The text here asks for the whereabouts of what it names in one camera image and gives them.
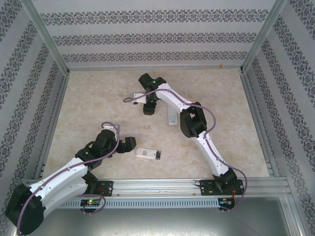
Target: white remote control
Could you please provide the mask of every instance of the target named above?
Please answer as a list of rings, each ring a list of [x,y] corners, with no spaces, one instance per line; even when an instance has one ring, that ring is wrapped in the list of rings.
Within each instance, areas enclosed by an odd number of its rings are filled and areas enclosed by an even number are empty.
[[[177,112],[171,106],[167,105],[168,111],[168,124],[178,124],[177,121]]]

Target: wire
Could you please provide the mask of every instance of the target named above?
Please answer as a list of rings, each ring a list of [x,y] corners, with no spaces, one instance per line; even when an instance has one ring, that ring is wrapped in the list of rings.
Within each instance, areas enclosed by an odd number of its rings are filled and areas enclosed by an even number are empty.
[[[101,194],[104,194],[104,189],[102,187],[99,187],[97,190],[100,190]]]
[[[25,201],[24,203],[24,206],[22,207],[22,210],[21,210],[21,213],[19,215],[19,219],[18,219],[18,223],[17,223],[17,235],[18,236],[22,236],[21,232],[20,232],[20,229],[21,229],[21,223],[22,223],[22,217],[23,217],[23,214],[25,212],[25,209],[27,207],[27,205],[29,204],[29,202],[31,201],[31,199],[36,195],[36,193],[38,193],[40,190],[42,190],[50,181],[52,181],[54,178],[56,178],[57,176],[61,175],[63,172],[66,172],[66,171],[69,171],[70,169],[74,168],[74,167],[77,167],[77,166],[80,166],[80,165],[85,165],[85,164],[89,164],[89,163],[92,163],[92,162],[96,162],[96,161],[100,161],[100,160],[103,160],[105,158],[107,158],[108,156],[112,155],[118,145],[119,145],[119,140],[120,140],[120,136],[119,136],[119,130],[118,128],[111,122],[108,122],[108,121],[105,121],[102,123],[101,127],[103,128],[104,127],[104,124],[109,124],[111,125],[112,127],[114,127],[114,129],[116,130],[116,133],[117,133],[117,142],[116,142],[116,145],[114,147],[114,149],[109,152],[108,154],[106,154],[105,156],[103,157],[100,157],[100,158],[97,158],[97,159],[94,159],[94,160],[89,160],[89,161],[84,161],[84,162],[80,162],[80,163],[77,163],[77,164],[74,164],[68,168],[64,168],[63,170],[59,171],[58,173],[54,174],[52,177],[50,177],[48,180],[46,180],[45,182],[42,183],[41,186],[39,186],[30,196],[29,198]]]
[[[234,188],[232,189],[232,202],[235,202],[235,190]]]
[[[243,198],[244,198],[244,196],[245,196],[245,193],[246,193],[246,190],[247,190],[248,180],[247,180],[247,177],[246,177],[246,175],[245,175],[245,173],[244,173],[243,171],[241,171],[241,170],[239,170],[239,169],[237,169],[237,168],[235,168],[235,167],[233,167],[233,166],[230,166],[230,165],[228,165],[227,163],[225,163],[224,161],[220,160],[220,158],[219,158],[219,157],[216,155],[216,153],[212,150],[212,148],[211,148],[211,146],[210,146],[210,143],[209,143],[209,141],[207,140],[207,137],[206,137],[206,136],[207,136],[208,133],[210,133],[210,132],[215,128],[215,126],[216,126],[216,124],[217,124],[217,119],[216,119],[215,115],[213,114],[213,112],[212,112],[210,109],[208,109],[208,108],[206,108],[206,107],[204,107],[204,106],[201,106],[201,105],[196,105],[196,104],[192,104],[192,103],[187,103],[187,102],[185,102],[183,99],[181,99],[175,92],[173,92],[173,91],[170,90],[170,89],[165,89],[165,88],[158,88],[158,89],[156,89],[156,90],[150,91],[150,92],[148,92],[148,93],[145,93],[145,94],[143,94],[143,95],[141,95],[141,96],[139,96],[139,97],[135,97],[135,98],[127,97],[127,98],[125,98],[125,99],[123,100],[123,102],[124,102],[124,103],[132,102],[132,101],[135,101],[135,100],[137,100],[137,99],[139,99],[139,98],[141,98],[141,97],[144,97],[144,96],[147,96],[147,95],[149,95],[149,94],[151,94],[151,93],[159,92],[159,91],[166,91],[166,92],[169,92],[169,93],[171,93],[172,95],[174,95],[174,96],[175,96],[180,102],[182,102],[184,105],[189,105],[189,106],[192,106],[192,107],[202,108],[202,109],[206,110],[207,112],[209,112],[210,115],[212,116],[212,118],[213,118],[213,125],[212,125],[212,127],[211,127],[208,131],[206,131],[205,134],[204,134],[204,138],[205,138],[205,140],[206,140],[206,143],[207,143],[207,145],[208,145],[210,151],[211,151],[212,154],[215,156],[215,158],[217,159],[217,161],[221,162],[223,165],[225,165],[225,166],[227,166],[227,167],[229,167],[229,168],[231,168],[231,169],[233,169],[233,170],[235,170],[235,171],[238,171],[239,173],[241,173],[241,174],[244,176],[244,179],[245,179],[244,192],[243,192],[243,194],[242,194],[242,196],[241,196],[241,198],[240,198],[238,204],[235,205],[235,207],[232,209],[232,210],[234,210],[234,209],[236,208],[236,206],[238,206],[238,205],[240,204],[240,202],[243,200]]]
[[[83,209],[82,209],[83,214],[88,214],[88,215],[96,214],[96,213],[100,212],[101,210],[103,210],[103,208],[104,208],[105,205],[106,205],[106,199],[104,198],[103,195],[99,195],[99,194],[81,194],[81,195],[78,195],[77,197],[99,197],[99,200],[101,200],[101,199],[104,200],[104,204],[103,204],[99,209],[96,209],[96,210],[93,211],[93,212],[86,212],[86,211],[84,211],[84,210],[85,210],[85,207],[87,206],[87,205],[84,205],[84,206],[83,206]]]

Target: white robotic arm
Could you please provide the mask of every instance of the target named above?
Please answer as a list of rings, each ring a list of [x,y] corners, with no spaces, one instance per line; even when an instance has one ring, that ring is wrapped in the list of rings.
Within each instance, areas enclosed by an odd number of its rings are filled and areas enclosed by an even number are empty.
[[[168,91],[172,91],[178,97],[180,97],[183,101],[185,101],[185,103],[192,103],[192,102],[184,99],[183,97],[181,97],[177,92],[175,92],[169,86],[168,83],[159,85],[158,89],[166,89]],[[168,105],[170,105],[172,108],[174,108],[178,114],[180,114],[184,109],[186,110],[190,107],[189,105],[185,105],[184,103],[182,103],[177,97],[175,97],[172,93],[170,93],[168,91],[157,91],[156,95],[159,99],[165,101]],[[205,132],[206,131],[202,131],[199,134],[198,138],[192,137],[192,140],[201,149],[203,155],[205,156],[205,158],[207,159],[207,161],[211,167],[212,173],[215,176],[220,176],[220,175],[222,175],[228,171],[228,167],[223,165],[220,161],[218,161],[217,158],[212,154],[212,152],[209,149],[209,147],[205,141],[205,138],[204,138]],[[215,145],[213,144],[209,134],[206,135],[206,139],[208,140],[212,150],[216,153],[216,155],[220,158],[220,160],[224,161],[223,158],[221,157],[221,155],[219,154],[218,150],[216,149]]]
[[[161,77],[153,80],[149,74],[146,73],[140,77],[139,82],[146,90],[146,93],[135,94],[132,99],[134,104],[144,103],[143,113],[145,115],[154,114],[159,99],[165,101],[175,109],[180,115],[181,131],[186,137],[193,139],[200,147],[211,167],[218,189],[222,192],[224,192],[225,189],[229,189],[237,177],[231,168],[223,164],[225,161],[213,144],[209,134],[206,134],[207,121],[204,117],[201,104],[198,102],[192,103],[181,97]]]
[[[5,215],[15,226],[23,205],[34,194],[22,216],[20,232],[23,235],[32,233],[54,209],[76,196],[82,194],[104,196],[104,193],[96,189],[98,180],[90,171],[101,165],[101,157],[113,153],[116,146],[114,152],[118,153],[129,152],[136,146],[134,137],[126,137],[126,142],[123,143],[122,140],[117,140],[118,135],[114,131],[112,126],[104,126],[95,141],[89,142],[79,150],[75,157],[58,171],[29,187],[20,184],[13,190]]]

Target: marble surface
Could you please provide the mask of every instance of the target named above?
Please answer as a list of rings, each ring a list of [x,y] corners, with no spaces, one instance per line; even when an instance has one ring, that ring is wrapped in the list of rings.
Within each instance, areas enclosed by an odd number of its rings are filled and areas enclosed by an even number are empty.
[[[269,176],[238,71],[211,69],[71,72],[44,177],[95,140],[103,121],[120,124],[121,136],[134,136],[138,147],[162,153],[160,161],[136,158],[134,151],[116,153],[93,170],[97,178],[212,177],[196,144],[181,133],[179,125],[168,124],[165,102],[157,102],[153,116],[143,114],[142,104],[122,102],[144,92],[138,79],[146,72],[152,78],[161,76],[184,98],[215,113],[218,122],[211,137],[227,163],[248,177]],[[206,112],[205,116],[210,127],[213,120]]]

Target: wall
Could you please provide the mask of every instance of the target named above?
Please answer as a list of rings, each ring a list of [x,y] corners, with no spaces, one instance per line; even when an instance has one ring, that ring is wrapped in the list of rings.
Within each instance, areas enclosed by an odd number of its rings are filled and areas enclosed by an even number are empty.
[[[0,235],[4,210],[22,179],[34,178],[63,82],[18,0],[0,0]]]
[[[241,66],[275,0],[35,0],[70,69]]]
[[[248,70],[274,158],[315,235],[315,1],[290,0]]]

